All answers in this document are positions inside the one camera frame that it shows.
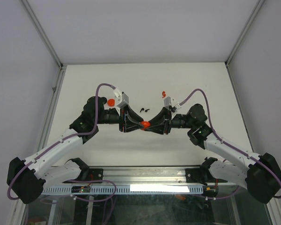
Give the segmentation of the orange charging case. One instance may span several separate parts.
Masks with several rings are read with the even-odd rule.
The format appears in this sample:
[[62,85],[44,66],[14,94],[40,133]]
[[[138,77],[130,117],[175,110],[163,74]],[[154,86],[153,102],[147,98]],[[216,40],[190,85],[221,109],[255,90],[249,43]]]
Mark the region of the orange charging case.
[[148,127],[151,126],[151,124],[148,121],[142,121],[141,125],[143,126],[142,130],[147,129]]
[[108,105],[109,107],[114,107],[114,106],[115,106],[115,99],[113,99],[113,98],[108,99],[107,105]]

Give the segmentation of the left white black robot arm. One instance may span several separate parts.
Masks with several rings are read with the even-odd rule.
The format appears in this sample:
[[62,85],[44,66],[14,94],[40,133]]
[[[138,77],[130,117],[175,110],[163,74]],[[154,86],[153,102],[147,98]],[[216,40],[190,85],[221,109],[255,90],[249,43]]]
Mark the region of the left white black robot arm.
[[35,201],[42,192],[62,182],[92,180],[90,168],[79,157],[66,161],[64,165],[54,164],[70,151],[82,146],[99,131],[99,124],[118,124],[121,132],[131,132],[143,128],[143,118],[128,104],[119,110],[106,110],[105,97],[91,97],[87,100],[80,116],[69,126],[55,143],[47,145],[34,155],[23,160],[15,157],[10,163],[7,174],[7,196],[13,199],[16,194],[24,204]]

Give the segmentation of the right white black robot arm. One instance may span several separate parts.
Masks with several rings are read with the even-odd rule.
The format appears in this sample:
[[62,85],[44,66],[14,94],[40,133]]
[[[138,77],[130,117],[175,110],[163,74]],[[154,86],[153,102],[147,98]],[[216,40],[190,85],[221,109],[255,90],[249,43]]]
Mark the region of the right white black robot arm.
[[281,198],[281,169],[269,153],[259,155],[237,147],[220,137],[207,123],[207,116],[200,104],[193,105],[187,114],[171,115],[169,108],[162,110],[152,120],[144,122],[144,131],[169,134],[173,128],[188,129],[190,141],[204,150],[215,153],[227,164],[216,158],[206,159],[200,166],[204,181],[226,180],[245,188],[261,203]]

